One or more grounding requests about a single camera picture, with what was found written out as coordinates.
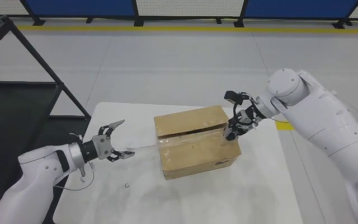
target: blue wall panel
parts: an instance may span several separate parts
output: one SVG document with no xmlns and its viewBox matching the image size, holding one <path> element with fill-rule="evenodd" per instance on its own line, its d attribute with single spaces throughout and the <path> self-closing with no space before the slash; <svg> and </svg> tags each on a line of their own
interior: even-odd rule
<svg viewBox="0 0 358 224">
<path fill-rule="evenodd" d="M 36 15 L 133 16 L 131 0 L 27 0 Z"/>
<path fill-rule="evenodd" d="M 342 18 L 357 0 L 249 0 L 247 17 Z"/>
</svg>

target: yellow stripe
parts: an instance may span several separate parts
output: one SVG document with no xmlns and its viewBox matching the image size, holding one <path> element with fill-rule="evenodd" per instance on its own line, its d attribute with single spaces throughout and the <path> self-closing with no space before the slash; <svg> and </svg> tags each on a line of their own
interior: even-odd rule
<svg viewBox="0 0 358 224">
<path fill-rule="evenodd" d="M 358 34 L 358 29 L 296 29 L 263 27 L 194 27 L 194 26 L 18 26 L 20 30 L 41 31 L 189 31 L 189 32 L 292 32 L 321 34 Z"/>
<path fill-rule="evenodd" d="M 294 130 L 290 123 L 275 122 L 277 130 Z"/>
</svg>

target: gray floor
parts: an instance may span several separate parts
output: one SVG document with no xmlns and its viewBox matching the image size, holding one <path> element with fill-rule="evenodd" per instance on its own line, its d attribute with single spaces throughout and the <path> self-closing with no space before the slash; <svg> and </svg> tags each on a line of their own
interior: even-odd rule
<svg viewBox="0 0 358 224">
<path fill-rule="evenodd" d="M 75 24 L 67 20 L 46 23 Z M 103 24 L 115 22 L 94 22 Z M 271 27 L 272 22 L 248 22 L 247 26 Z M 275 26 L 328 28 L 330 24 Z M 310 72 L 358 108 L 355 34 L 49 31 L 24 34 L 90 114 L 102 101 L 231 106 L 223 100 L 226 90 L 247 91 L 256 96 L 265 88 L 269 75 L 280 68 Z M 7 35 L 0 41 L 0 52 L 0 80 L 51 81 L 14 36 Z M 61 96 L 53 114 L 81 113 L 66 96 Z M 304 223 L 354 223 L 342 178 L 330 160 L 295 131 L 279 134 Z"/>
</svg>

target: brown cardboard box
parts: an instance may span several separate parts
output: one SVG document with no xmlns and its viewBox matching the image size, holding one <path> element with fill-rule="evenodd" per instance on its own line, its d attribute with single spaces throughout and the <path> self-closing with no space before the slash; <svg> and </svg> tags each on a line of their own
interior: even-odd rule
<svg viewBox="0 0 358 224">
<path fill-rule="evenodd" d="M 237 141 L 223 144 L 227 121 L 221 106 L 155 117 L 166 180 L 230 166 L 241 151 Z"/>
</svg>

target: white tabletop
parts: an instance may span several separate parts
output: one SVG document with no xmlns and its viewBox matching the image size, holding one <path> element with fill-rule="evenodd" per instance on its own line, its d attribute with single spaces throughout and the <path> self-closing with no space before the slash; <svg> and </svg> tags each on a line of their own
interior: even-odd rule
<svg viewBox="0 0 358 224">
<path fill-rule="evenodd" d="M 96 135 L 100 126 L 125 119 L 112 133 L 112 145 L 118 151 L 135 148 L 136 154 L 114 163 L 94 160 L 93 184 L 80 192 L 63 192 L 55 223 L 302 223 L 279 136 L 270 119 L 240 137 L 242 155 L 232 166 L 164 179 L 153 117 L 197 108 L 98 104 L 84 140 Z M 232 116 L 232 109 L 224 110 Z M 91 170 L 86 170 L 86 183 L 79 181 L 77 171 L 69 176 L 66 187 L 86 186 L 92 179 Z"/>
</svg>

